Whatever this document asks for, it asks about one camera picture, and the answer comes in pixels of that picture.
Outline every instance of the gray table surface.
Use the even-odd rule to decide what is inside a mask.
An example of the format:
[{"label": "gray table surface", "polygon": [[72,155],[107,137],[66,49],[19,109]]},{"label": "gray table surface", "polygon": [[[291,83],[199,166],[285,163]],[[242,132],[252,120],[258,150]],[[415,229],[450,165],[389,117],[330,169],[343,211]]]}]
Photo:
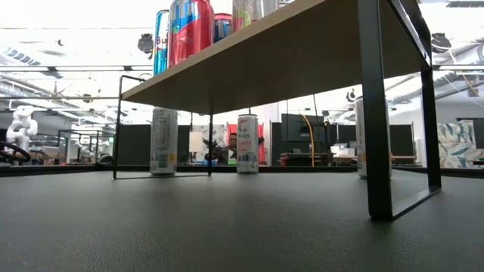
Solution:
[{"label": "gray table surface", "polygon": [[[394,177],[394,201],[426,186]],[[0,271],[482,271],[482,192],[443,178],[387,223],[369,218],[356,173],[1,178]]]}]

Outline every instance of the blue can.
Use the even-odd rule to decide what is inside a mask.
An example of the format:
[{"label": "blue can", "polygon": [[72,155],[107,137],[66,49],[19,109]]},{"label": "blue can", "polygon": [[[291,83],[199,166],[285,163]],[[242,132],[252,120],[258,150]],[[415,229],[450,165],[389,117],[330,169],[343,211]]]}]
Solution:
[{"label": "blue can", "polygon": [[213,42],[232,34],[232,16],[230,14],[215,14],[215,29],[213,32]]},{"label": "blue can", "polygon": [[169,10],[158,11],[157,25],[154,30],[156,39],[154,50],[154,76],[166,70],[168,67],[168,30],[169,30]]}]

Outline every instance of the patterned panel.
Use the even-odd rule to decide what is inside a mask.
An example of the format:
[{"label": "patterned panel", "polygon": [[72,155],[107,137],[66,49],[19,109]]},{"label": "patterned panel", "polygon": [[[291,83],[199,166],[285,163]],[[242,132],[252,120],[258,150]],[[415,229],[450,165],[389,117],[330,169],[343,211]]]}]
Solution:
[{"label": "patterned panel", "polygon": [[477,149],[473,122],[463,120],[457,124],[437,124],[439,157],[442,168],[482,168],[473,161],[484,157]]}]

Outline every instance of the white can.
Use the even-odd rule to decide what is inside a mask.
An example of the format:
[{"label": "white can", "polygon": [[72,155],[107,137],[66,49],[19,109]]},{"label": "white can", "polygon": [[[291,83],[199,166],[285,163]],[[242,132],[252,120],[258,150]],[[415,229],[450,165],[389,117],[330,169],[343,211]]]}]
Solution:
[{"label": "white can", "polygon": [[259,172],[259,123],[255,114],[241,114],[237,121],[237,173]]},{"label": "white can", "polygon": [[176,173],[178,144],[178,112],[156,107],[151,122],[150,173]]},{"label": "white can", "polygon": [[[366,178],[366,143],[365,143],[365,118],[363,112],[363,97],[358,97],[355,100],[355,112],[356,112],[356,152],[358,153],[358,175],[361,178]],[[390,146],[390,127],[388,123],[388,110],[386,113],[386,133],[388,135],[388,163],[389,163],[389,175],[392,176],[392,151]]]}]

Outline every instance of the silver can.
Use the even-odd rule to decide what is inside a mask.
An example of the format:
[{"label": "silver can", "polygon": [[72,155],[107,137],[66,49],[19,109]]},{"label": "silver can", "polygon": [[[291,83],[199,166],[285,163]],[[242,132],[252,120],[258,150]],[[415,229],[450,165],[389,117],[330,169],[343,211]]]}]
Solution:
[{"label": "silver can", "polygon": [[[355,113],[356,113],[356,152],[358,153],[358,175],[361,178],[367,176],[367,156],[366,156],[366,141],[365,141],[365,114],[363,111],[363,97],[358,97],[355,100]],[[390,170],[390,177],[392,176],[392,151],[390,146],[390,127],[388,123],[388,110],[386,113],[386,133],[388,135],[388,163]]]},{"label": "silver can", "polygon": [[279,0],[234,0],[232,4],[234,32],[249,26],[279,8]]},{"label": "silver can", "polygon": [[150,173],[176,173],[178,145],[178,113],[175,110],[155,108],[151,122]]},{"label": "silver can", "polygon": [[242,114],[237,121],[237,173],[259,172],[259,123],[257,115]]}]

